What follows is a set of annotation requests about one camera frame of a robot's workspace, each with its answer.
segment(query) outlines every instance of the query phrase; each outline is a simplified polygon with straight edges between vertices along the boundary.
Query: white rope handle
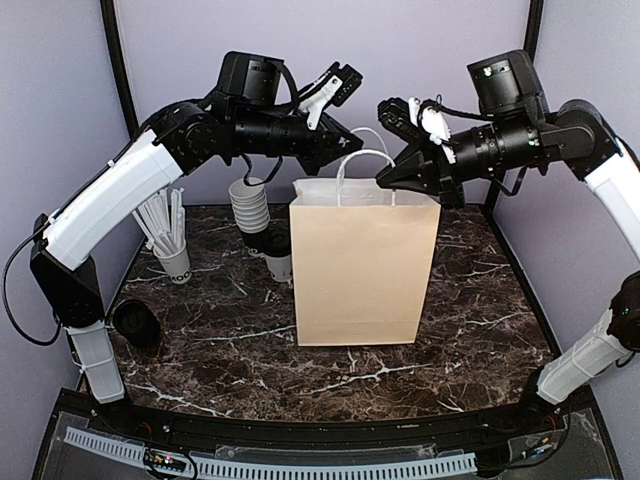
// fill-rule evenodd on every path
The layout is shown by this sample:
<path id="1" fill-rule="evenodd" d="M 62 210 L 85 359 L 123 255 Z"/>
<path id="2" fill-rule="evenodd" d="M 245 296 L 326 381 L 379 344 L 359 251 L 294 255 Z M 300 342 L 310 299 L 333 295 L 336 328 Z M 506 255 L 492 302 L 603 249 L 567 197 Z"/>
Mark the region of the white rope handle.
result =
<path id="1" fill-rule="evenodd" d="M 353 130 L 351 130 L 350 133 L 358 133 L 358 132 L 369 132 L 372 135 L 374 135 L 378 141 L 380 142 L 380 145 L 382 145 L 382 150 L 384 150 L 384 153 L 386 153 L 387 155 L 389 155 L 389 150 L 387 150 L 387 144 L 384 143 L 384 140 L 382 139 L 382 137 L 380 136 L 380 134 L 378 132 L 376 132 L 373 128 L 369 128 L 369 127 L 358 127 L 358 128 L 354 128 Z"/>
<path id="2" fill-rule="evenodd" d="M 370 148 L 365 148 L 365 149 L 362 149 L 362 150 L 358 150 L 357 152 L 353 152 L 353 153 L 350 153 L 349 155 L 347 155 L 345 157 L 345 159 L 340 163 L 340 168 L 338 168 L 338 174 L 336 175 L 336 196 L 337 196 L 337 199 L 338 199 L 338 206 L 339 207 L 342 206 L 342 198 L 341 198 L 342 185 L 344 184 L 344 176 L 345 176 L 345 169 L 347 167 L 347 163 L 349 163 L 349 160 L 351 160 L 352 158 L 359 157 L 361 155 L 375 155 L 377 157 L 382 157 L 392 167 L 396 166 L 396 163 L 393 161 L 393 158 L 391 158 L 389 155 L 387 155 L 386 153 L 380 152 L 378 150 L 372 150 Z M 396 191 L 395 190 L 391 191 L 391 206 L 392 207 L 396 206 Z"/>

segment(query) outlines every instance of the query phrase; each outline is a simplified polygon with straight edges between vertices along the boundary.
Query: purple wall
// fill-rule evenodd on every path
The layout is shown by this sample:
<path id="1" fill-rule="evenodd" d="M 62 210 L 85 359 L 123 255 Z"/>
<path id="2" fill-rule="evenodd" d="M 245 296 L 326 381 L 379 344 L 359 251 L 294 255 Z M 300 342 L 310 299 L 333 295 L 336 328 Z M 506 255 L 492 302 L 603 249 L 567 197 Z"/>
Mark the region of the purple wall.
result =
<path id="1" fill-rule="evenodd" d="M 102 33 L 99 2 L 5 0 L 0 7 L 0 260 L 124 145 L 127 136 Z M 126 222 L 96 251 L 110 302 L 140 236 Z M 10 272 L 14 315 L 33 336 L 54 331 L 51 308 L 23 253 Z M 0 450 L 2 478 L 31 471 L 61 386 L 77 368 L 67 342 L 28 344 L 0 312 Z"/>
<path id="2" fill-rule="evenodd" d="M 141 117 L 172 101 L 203 96 L 215 85 L 229 50 L 283 58 L 299 85 L 315 80 L 338 60 L 350 63 L 365 79 L 343 107 L 330 112 L 349 128 L 378 129 L 397 153 L 402 142 L 378 125 L 378 103 L 392 96 L 426 99 L 441 93 L 450 106 L 476 111 L 466 65 L 520 48 L 529 2 L 137 0 L 117 5 Z M 457 130 L 466 124 L 453 119 L 451 125 Z M 366 140 L 375 145 L 370 135 Z M 363 157 L 350 165 L 348 174 L 372 176 L 381 162 Z M 264 178 L 274 160 L 256 163 Z M 184 181 L 187 201 L 228 203 L 226 189 L 244 171 L 241 162 L 228 168 L 211 160 Z M 323 174 L 335 174 L 335 167 Z M 288 160 L 268 187 L 269 198 L 290 200 L 291 181 L 302 175 L 295 161 Z M 486 185 L 480 181 L 467 190 L 471 201 L 481 201 Z"/>
<path id="3" fill-rule="evenodd" d="M 591 101 L 640 152 L 640 3 L 546 2 L 536 67 L 551 108 Z M 527 175 L 521 193 L 501 198 L 496 217 L 518 255 L 563 348 L 608 308 L 622 280 L 638 270 L 600 202 L 564 165 Z M 640 362 L 594 382 L 626 478 L 638 478 Z"/>

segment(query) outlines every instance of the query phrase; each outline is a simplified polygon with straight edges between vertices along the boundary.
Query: white straw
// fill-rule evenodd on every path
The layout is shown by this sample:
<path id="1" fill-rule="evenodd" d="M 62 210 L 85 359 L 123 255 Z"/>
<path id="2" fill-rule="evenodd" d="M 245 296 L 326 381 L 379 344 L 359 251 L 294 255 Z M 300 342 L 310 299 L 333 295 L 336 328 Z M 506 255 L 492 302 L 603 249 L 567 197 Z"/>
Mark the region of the white straw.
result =
<path id="1" fill-rule="evenodd" d="M 162 256 L 178 253 L 185 246 L 185 211 L 182 190 L 171 192 L 171 205 L 166 189 L 151 196 L 133 212 L 138 225 L 147 237 L 147 248 L 156 249 Z"/>

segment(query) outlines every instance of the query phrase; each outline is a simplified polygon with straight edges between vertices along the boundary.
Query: black cable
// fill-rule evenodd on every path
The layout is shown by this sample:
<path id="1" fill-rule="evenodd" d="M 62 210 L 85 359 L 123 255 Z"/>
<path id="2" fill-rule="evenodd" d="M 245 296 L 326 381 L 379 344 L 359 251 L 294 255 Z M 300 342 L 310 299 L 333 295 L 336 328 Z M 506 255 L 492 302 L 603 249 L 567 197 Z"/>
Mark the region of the black cable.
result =
<path id="1" fill-rule="evenodd" d="M 247 155 L 246 153 L 241 153 L 240 156 L 244 160 L 244 163 L 247 164 L 247 173 L 245 173 L 244 177 L 242 177 L 242 180 L 247 187 L 259 187 L 260 185 L 266 185 L 267 183 L 269 183 L 278 174 L 278 172 L 280 171 L 280 168 L 282 167 L 282 163 L 284 162 L 284 158 L 282 157 L 282 155 L 280 155 L 278 157 L 278 161 L 276 162 L 275 166 L 271 170 L 271 173 L 267 175 L 267 178 L 265 180 L 258 183 L 249 183 L 249 178 L 251 177 L 251 171 L 253 170 L 253 163 L 251 163 L 251 158 L 249 158 L 249 155 Z"/>
<path id="2" fill-rule="evenodd" d="M 22 338 L 27 340 L 29 343 L 33 343 L 34 345 L 37 345 L 39 347 L 49 347 L 49 346 L 53 345 L 56 342 L 56 340 L 58 339 L 58 337 L 60 336 L 60 330 L 62 329 L 62 324 L 60 322 L 58 322 L 58 327 L 56 328 L 56 332 L 54 333 L 53 337 L 50 340 L 38 340 L 37 338 L 33 338 L 32 336 L 27 334 L 24 330 L 22 330 L 22 328 L 20 327 L 20 325 L 18 325 L 18 322 L 14 318 L 13 313 L 11 312 L 11 307 L 9 306 L 9 299 L 7 298 L 7 276 L 9 274 L 9 268 L 11 267 L 11 264 L 13 263 L 15 258 L 18 256 L 18 254 L 29 243 L 31 243 L 33 241 L 33 239 L 35 239 L 40 234 L 42 234 L 42 232 L 48 226 L 49 226 L 49 223 L 45 222 L 29 238 L 27 238 L 20 245 L 18 245 L 18 248 L 16 248 L 13 251 L 13 253 L 11 253 L 11 255 L 9 255 L 9 259 L 7 260 L 7 263 L 5 263 L 4 270 L 2 271 L 2 303 L 4 305 L 5 311 L 7 312 L 7 317 L 9 318 L 9 321 L 11 322 L 11 325 L 13 326 L 13 328 L 16 330 L 16 332 L 18 332 L 20 334 L 20 336 Z"/>
<path id="3" fill-rule="evenodd" d="M 518 462 L 521 462 L 522 460 L 525 460 L 525 458 L 516 458 L 508 463 L 502 464 L 502 465 L 482 465 L 480 463 L 477 463 L 477 466 L 479 468 L 482 468 L 484 470 L 520 470 L 523 468 L 533 468 L 533 467 L 537 467 L 538 465 L 542 465 L 543 463 L 549 461 L 551 458 L 553 458 L 553 456 L 555 456 L 560 449 L 564 446 L 565 442 L 567 441 L 567 438 L 569 437 L 569 433 L 571 431 L 571 414 L 573 412 L 573 408 L 572 408 L 572 402 L 571 402 L 571 397 L 569 397 L 569 407 L 568 407 L 568 412 L 567 412 L 567 428 L 564 430 L 564 434 L 562 435 L 562 438 L 558 441 L 558 443 L 556 444 L 556 448 L 554 448 L 551 453 L 549 453 L 547 456 L 545 456 L 544 458 L 540 459 L 537 462 L 534 463 L 526 463 L 523 465 L 515 465 Z M 523 453 L 528 454 L 532 451 L 535 451 L 536 449 L 538 449 L 540 447 L 532 447 L 529 448 L 527 450 L 525 450 Z"/>
<path id="4" fill-rule="evenodd" d="M 504 185 L 496 177 L 480 177 L 480 178 L 484 178 L 485 180 L 489 180 L 491 183 L 496 184 L 498 188 L 500 188 L 500 191 L 504 193 L 507 197 L 515 197 L 520 191 L 520 187 L 522 186 L 522 181 L 524 180 L 524 176 L 527 174 L 528 168 L 529 167 L 525 166 L 520 169 L 520 171 L 518 172 L 518 177 L 516 178 L 516 181 L 514 182 L 511 190 L 509 190 L 506 187 L 506 185 Z"/>
<path id="5" fill-rule="evenodd" d="M 183 102 L 197 103 L 198 100 L 191 99 L 191 100 L 181 100 L 179 102 L 174 102 L 165 107 L 162 107 L 157 112 L 151 114 L 149 118 L 147 118 L 144 122 L 142 122 L 142 124 L 134 132 L 131 140 L 127 142 L 127 144 L 116 154 L 115 157 L 111 159 L 111 162 L 109 163 L 111 164 L 117 163 L 124 156 L 124 154 L 127 153 L 127 151 L 133 146 L 133 144 L 140 138 L 140 136 L 151 126 L 153 122 L 158 120 L 163 115 L 166 115 L 167 112 L 169 112 L 172 108 L 175 108 L 178 104 L 181 104 Z M 87 188 L 89 188 L 93 184 L 93 182 L 98 180 L 98 178 L 104 175 L 109 170 L 109 168 L 111 168 L 109 164 L 105 165 L 100 169 L 98 173 L 96 173 L 93 177 L 91 177 L 89 181 L 85 182 L 84 185 L 82 185 L 78 190 L 76 190 L 75 193 L 71 195 L 58 210 L 56 210 L 56 212 L 53 214 L 53 218 L 54 219 L 58 218 L 58 216 L 60 216 L 60 214 L 64 212 L 65 209 L 67 209 L 67 207 L 69 207 L 69 205 L 71 205 L 71 203 L 73 203 L 82 194 L 82 192 L 84 192 Z"/>
<path id="6" fill-rule="evenodd" d="M 193 459 L 193 457 L 191 456 L 190 453 L 183 451 L 182 448 L 178 447 L 173 447 L 167 443 L 163 443 L 163 442 L 158 442 L 157 440 L 154 440 L 153 438 L 149 439 L 149 438 L 140 438 L 140 437 L 136 437 L 135 435 L 128 435 L 126 433 L 122 433 L 120 432 L 117 428 L 113 427 L 109 421 L 107 421 L 106 418 L 104 418 L 104 416 L 98 412 L 98 410 L 93 409 L 91 411 L 91 414 L 94 415 L 95 417 L 97 417 L 102 424 L 107 427 L 112 433 L 114 433 L 115 435 L 118 435 L 119 437 L 124 437 L 124 438 L 129 438 L 132 440 L 138 440 L 140 442 L 142 442 L 143 444 L 146 444 L 146 442 L 153 442 L 156 445 L 160 445 L 162 448 L 170 451 L 170 452 L 178 452 L 178 455 L 182 455 L 183 457 L 185 457 L 187 460 L 189 460 L 189 463 L 191 463 L 191 466 L 193 467 L 193 475 L 191 476 L 190 480 L 197 480 L 198 478 L 198 465 L 196 464 L 195 460 Z M 149 448 L 149 447 L 145 447 L 147 450 L 149 450 L 150 452 L 153 452 L 153 449 Z M 161 473 L 158 472 L 157 470 L 154 469 L 153 466 L 150 466 L 151 470 L 156 472 L 156 473 Z"/>
<path id="7" fill-rule="evenodd" d="M 478 120 L 482 122 L 493 122 L 495 118 L 493 115 L 482 115 L 480 113 L 463 112 L 461 110 L 454 110 L 453 108 L 446 107 L 442 104 L 442 95 L 438 94 L 436 99 L 429 98 L 422 102 L 421 110 L 431 107 L 436 112 L 444 112 L 452 117 L 466 118 L 468 120 Z"/>
<path id="8" fill-rule="evenodd" d="M 633 352 L 633 353 L 631 353 L 631 355 L 629 355 L 622 362 L 620 361 L 620 359 L 616 360 L 616 367 L 618 367 L 618 368 L 626 367 L 627 365 L 629 365 L 631 363 L 631 360 L 633 360 L 635 356 L 636 356 L 636 352 Z"/>
<path id="9" fill-rule="evenodd" d="M 503 433 L 503 434 L 518 433 L 521 431 L 519 427 L 500 428 L 500 427 L 494 427 L 493 425 L 488 425 L 488 424 L 477 425 L 474 428 L 482 429 L 482 430 L 491 430 L 492 432 Z"/>
<path id="10" fill-rule="evenodd" d="M 147 447 L 147 450 L 151 453 L 154 453 L 154 450 L 149 447 Z M 180 452 L 179 455 L 182 455 L 187 460 L 189 460 L 189 463 L 191 463 L 191 466 L 193 467 L 193 475 L 191 476 L 191 480 L 196 480 L 198 478 L 198 466 L 196 465 L 196 462 L 193 460 L 193 458 L 191 458 L 191 455 L 189 455 L 188 453 Z M 155 478 L 159 478 L 159 479 L 168 478 L 166 473 L 162 473 L 156 470 L 156 467 L 153 465 L 153 463 L 149 464 L 149 468 L 153 473 L 155 473 L 155 475 L 153 475 Z M 172 478 L 178 478 L 180 476 L 181 475 L 175 475 L 175 476 L 172 476 Z"/>
<path id="11" fill-rule="evenodd" d="M 269 113 L 279 112 L 281 115 L 288 115 L 300 106 L 300 95 L 298 94 L 298 87 L 296 87 L 296 81 L 291 74 L 291 71 L 287 68 L 284 62 L 274 62 L 271 64 L 276 67 L 282 76 L 284 77 L 287 87 L 289 87 L 289 95 L 291 99 L 287 103 L 281 105 L 274 105 L 269 107 Z"/>

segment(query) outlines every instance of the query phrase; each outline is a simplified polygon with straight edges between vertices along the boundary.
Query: stacked paper cups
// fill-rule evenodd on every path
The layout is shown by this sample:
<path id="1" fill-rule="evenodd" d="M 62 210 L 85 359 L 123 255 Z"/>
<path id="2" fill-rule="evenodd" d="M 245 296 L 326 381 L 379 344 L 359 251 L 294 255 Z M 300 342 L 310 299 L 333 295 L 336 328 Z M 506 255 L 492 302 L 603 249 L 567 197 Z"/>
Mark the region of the stacked paper cups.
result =
<path id="1" fill-rule="evenodd" d="M 248 182 L 253 185 L 261 180 L 251 177 Z M 240 179 L 229 187 L 229 197 L 236 224 L 249 247 L 249 253 L 260 255 L 260 237 L 269 228 L 270 220 L 264 185 L 249 186 Z"/>

